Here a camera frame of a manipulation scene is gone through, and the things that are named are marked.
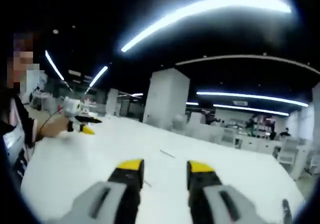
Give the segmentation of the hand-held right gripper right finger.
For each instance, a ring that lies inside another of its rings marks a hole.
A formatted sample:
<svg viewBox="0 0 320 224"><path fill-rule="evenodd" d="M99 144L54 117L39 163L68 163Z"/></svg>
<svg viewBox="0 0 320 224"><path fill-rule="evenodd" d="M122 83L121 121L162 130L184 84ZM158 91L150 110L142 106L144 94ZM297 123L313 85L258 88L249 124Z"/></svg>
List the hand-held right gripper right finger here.
<svg viewBox="0 0 320 224"><path fill-rule="evenodd" d="M231 185L223 184L209 165L189 160L186 170L193 223L266 223L254 204Z"/></svg>

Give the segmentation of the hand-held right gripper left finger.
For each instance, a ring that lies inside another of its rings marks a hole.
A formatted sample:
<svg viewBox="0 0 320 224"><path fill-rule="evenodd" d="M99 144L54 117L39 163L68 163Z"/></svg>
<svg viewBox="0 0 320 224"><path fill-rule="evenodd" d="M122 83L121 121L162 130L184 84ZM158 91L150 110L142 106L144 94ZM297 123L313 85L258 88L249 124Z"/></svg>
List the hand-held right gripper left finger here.
<svg viewBox="0 0 320 224"><path fill-rule="evenodd" d="M144 183L144 160L121 162L107 181L97 182L73 201L70 211L50 223L135 223Z"/></svg>

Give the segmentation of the person's left hand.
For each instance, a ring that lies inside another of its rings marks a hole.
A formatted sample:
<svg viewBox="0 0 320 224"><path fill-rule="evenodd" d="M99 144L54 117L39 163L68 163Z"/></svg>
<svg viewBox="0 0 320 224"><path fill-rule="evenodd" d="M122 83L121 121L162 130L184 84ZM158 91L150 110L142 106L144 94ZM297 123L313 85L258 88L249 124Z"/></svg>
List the person's left hand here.
<svg viewBox="0 0 320 224"><path fill-rule="evenodd" d="M60 134L62 131L68 130L68 124L70 122L70 119L65 116L59 116L57 117L52 123L49 128L51 137L56 137L58 134Z"/></svg>

